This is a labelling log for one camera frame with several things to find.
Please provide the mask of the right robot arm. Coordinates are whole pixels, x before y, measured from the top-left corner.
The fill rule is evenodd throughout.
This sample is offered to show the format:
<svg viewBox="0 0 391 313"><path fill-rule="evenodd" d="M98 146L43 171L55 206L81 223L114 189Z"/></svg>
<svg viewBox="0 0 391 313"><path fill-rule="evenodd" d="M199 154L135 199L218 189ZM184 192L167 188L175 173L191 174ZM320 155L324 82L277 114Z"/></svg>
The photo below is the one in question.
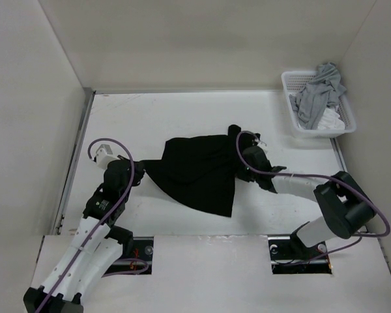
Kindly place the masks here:
<svg viewBox="0 0 391 313"><path fill-rule="evenodd" d="M356 181L345 171L333 176L290 173L284 166L272 166L264 150L253 146L240 151L244 165L239 175L256 182L263 190L289 194L315 202L321 216L299 226L290 235L289 251L296 259L306 257L321 243L333 238L365 237L358 231L380 215Z"/></svg>

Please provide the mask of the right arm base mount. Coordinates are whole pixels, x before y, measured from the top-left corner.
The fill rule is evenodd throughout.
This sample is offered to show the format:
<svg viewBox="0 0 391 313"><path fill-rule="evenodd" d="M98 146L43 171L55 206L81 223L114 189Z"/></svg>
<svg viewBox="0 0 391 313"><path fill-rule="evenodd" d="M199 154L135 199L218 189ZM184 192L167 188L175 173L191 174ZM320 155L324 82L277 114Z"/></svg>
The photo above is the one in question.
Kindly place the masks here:
<svg viewBox="0 0 391 313"><path fill-rule="evenodd" d="M291 235L268 236L271 270L274 275L332 274L326 243L306 247Z"/></svg>

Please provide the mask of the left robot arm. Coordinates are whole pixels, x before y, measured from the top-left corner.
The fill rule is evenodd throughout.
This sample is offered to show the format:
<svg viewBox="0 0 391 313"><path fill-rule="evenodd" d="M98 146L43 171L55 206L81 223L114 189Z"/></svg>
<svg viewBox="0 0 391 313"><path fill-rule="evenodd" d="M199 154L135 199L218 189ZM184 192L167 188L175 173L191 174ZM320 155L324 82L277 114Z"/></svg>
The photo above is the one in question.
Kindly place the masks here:
<svg viewBox="0 0 391 313"><path fill-rule="evenodd" d="M115 223L144 175L142 162L121 158L108 163L63 257L38 288L25 292L27 312L83 312L86 296L109 267L132 255L133 233Z"/></svg>

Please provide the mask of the black tank top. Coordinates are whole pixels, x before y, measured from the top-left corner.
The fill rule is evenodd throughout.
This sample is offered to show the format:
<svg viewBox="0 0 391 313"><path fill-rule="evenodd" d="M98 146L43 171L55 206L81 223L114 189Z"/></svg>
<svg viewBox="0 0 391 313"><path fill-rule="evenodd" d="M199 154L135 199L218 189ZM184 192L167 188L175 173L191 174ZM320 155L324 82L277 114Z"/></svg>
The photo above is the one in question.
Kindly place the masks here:
<svg viewBox="0 0 391 313"><path fill-rule="evenodd" d="M172 138L162 157L143 160L146 174L175 201L197 211L230 218L235 180L250 180L248 169L236 150L256 146L261 135L243 133L230 125L227 134Z"/></svg>

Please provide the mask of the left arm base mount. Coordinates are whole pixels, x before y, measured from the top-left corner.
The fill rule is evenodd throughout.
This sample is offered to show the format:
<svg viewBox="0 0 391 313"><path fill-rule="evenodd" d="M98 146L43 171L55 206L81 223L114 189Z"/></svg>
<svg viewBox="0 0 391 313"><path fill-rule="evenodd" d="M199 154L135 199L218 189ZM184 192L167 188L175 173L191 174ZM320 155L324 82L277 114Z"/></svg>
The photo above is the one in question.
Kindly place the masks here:
<svg viewBox="0 0 391 313"><path fill-rule="evenodd" d="M131 248L108 267L103 276L151 275L154 256L154 237L135 237Z"/></svg>

